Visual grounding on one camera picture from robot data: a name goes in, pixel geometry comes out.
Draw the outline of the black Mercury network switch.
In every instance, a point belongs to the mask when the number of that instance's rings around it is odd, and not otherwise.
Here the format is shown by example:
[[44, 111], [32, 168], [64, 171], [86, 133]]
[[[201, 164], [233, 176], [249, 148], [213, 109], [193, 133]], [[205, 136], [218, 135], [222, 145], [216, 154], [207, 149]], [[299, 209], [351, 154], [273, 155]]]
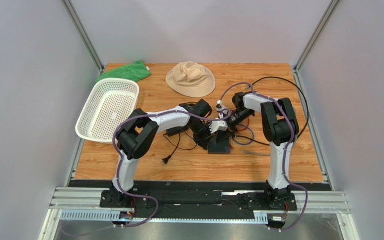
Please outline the black Mercury network switch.
[[213, 155], [227, 155], [231, 153], [230, 138], [231, 133], [229, 131], [217, 131], [214, 137], [211, 138], [207, 152]]

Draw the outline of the black power adapter with cord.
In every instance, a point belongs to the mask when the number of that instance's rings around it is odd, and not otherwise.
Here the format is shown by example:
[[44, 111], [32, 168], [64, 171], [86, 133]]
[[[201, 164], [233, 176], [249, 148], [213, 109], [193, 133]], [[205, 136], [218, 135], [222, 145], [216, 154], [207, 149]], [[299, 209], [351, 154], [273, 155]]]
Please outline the black power adapter with cord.
[[[202, 118], [209, 117], [213, 112], [212, 107], [204, 99], [200, 99], [198, 102], [181, 103], [179, 106], [184, 108], [187, 112]], [[172, 146], [175, 146], [175, 149], [170, 155], [162, 159], [163, 164], [167, 165], [169, 160], [172, 158], [172, 156], [175, 154], [175, 152], [178, 149], [181, 149], [184, 151], [191, 151], [191, 150], [194, 150], [196, 147], [198, 147], [196, 143], [195, 143], [195, 146], [192, 148], [186, 149], [186, 148], [180, 147], [182, 134], [185, 134], [187, 137], [193, 139], [194, 141], [193, 132], [190, 129], [190, 120], [202, 120], [202, 119], [191, 117], [189, 119], [189, 122], [186, 124], [186, 126], [174, 127], [166, 130], [166, 133], [163, 136]]]

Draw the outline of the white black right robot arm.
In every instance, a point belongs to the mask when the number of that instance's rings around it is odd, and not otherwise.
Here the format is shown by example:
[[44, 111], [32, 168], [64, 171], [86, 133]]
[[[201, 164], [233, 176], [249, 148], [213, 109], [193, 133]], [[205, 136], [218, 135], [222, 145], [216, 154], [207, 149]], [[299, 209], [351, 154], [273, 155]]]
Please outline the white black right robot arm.
[[270, 209], [283, 207], [292, 197], [290, 157], [300, 131], [292, 102], [289, 98], [275, 99], [252, 91], [236, 93], [232, 102], [236, 110], [227, 120], [231, 128], [257, 112], [261, 114], [263, 133], [270, 146], [270, 172], [264, 202]]

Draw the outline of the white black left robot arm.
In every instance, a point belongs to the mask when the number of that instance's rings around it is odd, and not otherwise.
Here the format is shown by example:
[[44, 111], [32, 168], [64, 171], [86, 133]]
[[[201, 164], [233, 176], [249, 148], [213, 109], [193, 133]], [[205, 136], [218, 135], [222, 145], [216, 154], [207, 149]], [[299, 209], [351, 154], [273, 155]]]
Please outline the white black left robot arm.
[[189, 128], [193, 132], [196, 145], [208, 149], [212, 133], [210, 123], [204, 118], [213, 112], [211, 106], [203, 99], [195, 104], [183, 103], [162, 112], [146, 113], [136, 109], [122, 127], [115, 132], [116, 150], [120, 154], [115, 177], [109, 190], [101, 194], [102, 208], [131, 208], [135, 199], [127, 192], [134, 187], [134, 176], [139, 159], [150, 150], [157, 135], [162, 131]]

